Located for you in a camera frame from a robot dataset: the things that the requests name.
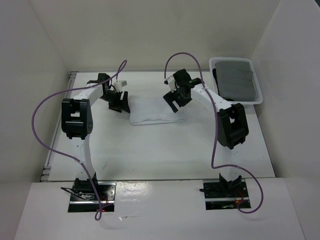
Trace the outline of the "white skirt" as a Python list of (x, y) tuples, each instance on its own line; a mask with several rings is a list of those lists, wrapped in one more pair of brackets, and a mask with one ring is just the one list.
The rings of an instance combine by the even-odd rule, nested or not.
[(184, 112), (174, 113), (162, 97), (131, 96), (129, 121), (133, 126), (181, 123)]

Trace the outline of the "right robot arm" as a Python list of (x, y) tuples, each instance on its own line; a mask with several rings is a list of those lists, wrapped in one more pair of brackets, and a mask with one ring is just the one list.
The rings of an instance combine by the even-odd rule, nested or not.
[(204, 82), (203, 75), (192, 78), (186, 69), (178, 70), (164, 77), (169, 92), (163, 96), (174, 113), (178, 108), (196, 101), (214, 114), (214, 143), (211, 167), (214, 170), (243, 168), (230, 162), (230, 155), (237, 145), (245, 142), (249, 127), (245, 108), (242, 104), (232, 104), (212, 91)]

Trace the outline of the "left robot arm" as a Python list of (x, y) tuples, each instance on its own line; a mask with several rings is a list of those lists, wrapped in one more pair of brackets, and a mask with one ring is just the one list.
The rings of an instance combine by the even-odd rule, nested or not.
[(76, 161), (82, 170), (76, 175), (72, 192), (88, 200), (98, 197), (100, 188), (90, 152), (90, 134), (93, 131), (92, 105), (98, 100), (108, 102), (108, 108), (118, 113), (130, 113), (128, 92), (123, 91), (128, 83), (116, 80), (109, 83), (109, 75), (99, 73), (97, 80), (87, 82), (85, 89), (72, 98), (62, 100), (61, 128), (69, 139)]

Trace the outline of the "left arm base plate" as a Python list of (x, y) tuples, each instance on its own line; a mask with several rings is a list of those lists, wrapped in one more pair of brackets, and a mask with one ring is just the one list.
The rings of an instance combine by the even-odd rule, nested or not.
[[(99, 181), (97, 192), (102, 205), (102, 212), (114, 212), (116, 183)], [(99, 210), (99, 202), (94, 192), (70, 193), (69, 213), (95, 213)]]

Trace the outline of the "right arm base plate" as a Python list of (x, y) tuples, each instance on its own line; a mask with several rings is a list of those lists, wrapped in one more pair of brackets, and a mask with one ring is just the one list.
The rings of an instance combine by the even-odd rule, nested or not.
[(206, 210), (250, 209), (251, 203), (246, 182), (243, 180), (239, 186), (230, 192), (223, 192), (218, 180), (203, 181), (199, 189), (204, 193)]

